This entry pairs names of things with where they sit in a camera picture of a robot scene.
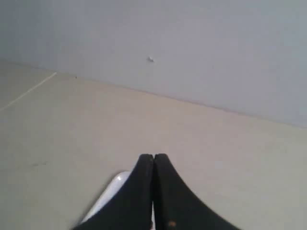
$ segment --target black pointed object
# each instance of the black pointed object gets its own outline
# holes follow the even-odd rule
[[[153,175],[156,230],[238,230],[194,195],[166,154],[155,156]]]
[[[74,230],[149,230],[152,220],[153,162],[152,155],[141,155],[114,197]]]

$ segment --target white plastic piece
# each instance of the white plastic piece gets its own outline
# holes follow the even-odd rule
[[[124,171],[117,174],[113,178],[113,180],[110,182],[105,191],[98,198],[98,200],[90,209],[90,211],[86,214],[81,223],[86,222],[90,217],[95,215],[96,212],[98,212],[119,191],[119,189],[123,186],[123,184],[130,176],[130,173],[131,172],[129,171]]]

